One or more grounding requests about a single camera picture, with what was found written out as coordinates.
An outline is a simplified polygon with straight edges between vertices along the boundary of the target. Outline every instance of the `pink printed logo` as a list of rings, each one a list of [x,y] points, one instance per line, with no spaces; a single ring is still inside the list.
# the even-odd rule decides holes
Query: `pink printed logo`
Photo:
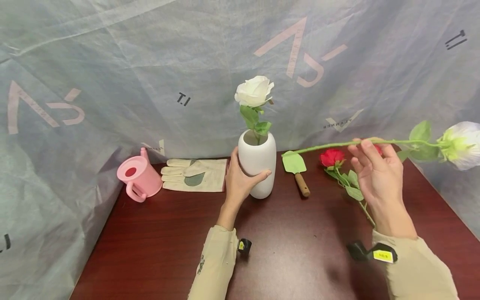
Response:
[[[64,98],[65,101],[72,102],[80,94],[81,90],[73,88]],[[43,108],[36,103],[27,93],[15,82],[12,80],[10,83],[10,92],[8,94],[8,106],[7,106],[7,115],[8,115],[8,133],[17,134],[18,133],[18,104],[20,99],[25,101],[39,116],[42,117],[45,122],[50,124],[51,127],[59,127],[60,125],[49,115]],[[78,117],[74,119],[62,120],[62,122],[69,126],[81,123],[85,118],[84,111],[78,106],[71,105],[63,102],[54,102],[46,103],[49,108],[53,109],[74,109],[78,113]]]
[[[292,27],[286,29],[282,33],[278,34],[271,40],[269,40],[265,45],[261,46],[254,52],[254,54],[258,57],[261,57],[271,49],[273,49],[275,46],[278,44],[282,43],[286,39],[288,39],[291,36],[295,36],[293,39],[293,45],[292,45],[292,51],[290,52],[290,60],[288,61],[288,66],[287,66],[287,76],[290,78],[293,78],[293,73],[295,71],[295,65],[297,64],[297,58],[300,52],[300,46],[301,46],[301,40],[303,38],[303,32],[305,31],[305,25],[307,23],[307,17],[301,19],[298,21],[296,24],[294,24]],[[345,51],[347,49],[346,45],[341,45],[334,50],[330,51],[329,53],[325,54],[322,57],[323,61],[328,61],[341,52]],[[314,86],[317,82],[320,81],[322,76],[324,75],[324,68],[321,64],[319,64],[317,61],[315,61],[308,53],[303,54],[303,61],[306,62],[312,69],[317,71],[317,76],[315,79],[312,81],[307,81],[300,76],[297,77],[297,83],[300,84],[303,87],[311,87]]]

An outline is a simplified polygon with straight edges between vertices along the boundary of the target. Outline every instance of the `white vase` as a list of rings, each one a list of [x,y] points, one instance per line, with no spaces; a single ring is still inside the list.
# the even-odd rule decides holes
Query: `white vase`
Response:
[[[250,176],[255,176],[266,169],[272,171],[267,179],[255,185],[250,192],[250,195],[257,199],[270,195],[276,167],[276,144],[273,135],[269,132],[267,136],[261,136],[260,145],[258,145],[253,131],[247,130],[242,133],[239,139],[239,160],[245,173]]]

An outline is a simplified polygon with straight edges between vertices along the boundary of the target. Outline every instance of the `wooden trowel handle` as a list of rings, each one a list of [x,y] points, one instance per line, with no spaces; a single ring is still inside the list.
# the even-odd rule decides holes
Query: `wooden trowel handle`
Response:
[[[304,197],[310,196],[310,190],[308,189],[308,186],[305,183],[305,180],[303,180],[303,177],[300,173],[295,174],[295,180],[297,181],[297,184],[300,188],[301,194]]]

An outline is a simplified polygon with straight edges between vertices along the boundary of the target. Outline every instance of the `flower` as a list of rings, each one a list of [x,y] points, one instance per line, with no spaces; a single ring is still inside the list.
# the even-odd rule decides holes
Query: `flower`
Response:
[[[480,166],[480,124],[460,122],[447,129],[437,142],[444,159],[459,170]]]
[[[382,152],[382,149],[380,148],[379,145],[375,145],[375,149],[377,149],[378,154],[383,155],[384,153]]]
[[[274,83],[270,83],[265,76],[255,76],[237,87],[235,101],[251,108],[261,106],[272,99],[272,97],[266,98],[274,86]]]
[[[324,153],[320,154],[320,161],[325,167],[332,167],[336,162],[342,162],[345,155],[338,149],[328,149]]]

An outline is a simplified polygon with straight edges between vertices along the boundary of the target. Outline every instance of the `hand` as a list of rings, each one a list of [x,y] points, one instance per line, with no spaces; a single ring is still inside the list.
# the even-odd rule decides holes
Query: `hand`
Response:
[[[235,147],[225,177],[227,197],[220,209],[220,215],[218,216],[216,224],[226,228],[228,231],[232,231],[238,210],[243,201],[248,197],[252,188],[257,183],[265,180],[270,174],[272,174],[270,170],[265,170],[253,177],[243,173],[238,160],[238,147]]]
[[[403,204],[402,162],[391,144],[378,145],[385,158],[370,140],[348,146],[354,156],[351,163],[358,175],[360,190],[372,209],[378,232],[416,239],[415,227]]]
[[[227,184],[227,199],[225,204],[238,206],[248,197],[253,187],[265,180],[272,171],[264,170],[262,173],[250,177],[243,173],[238,160],[238,147],[232,151],[230,158],[230,165],[227,170],[226,184]]]

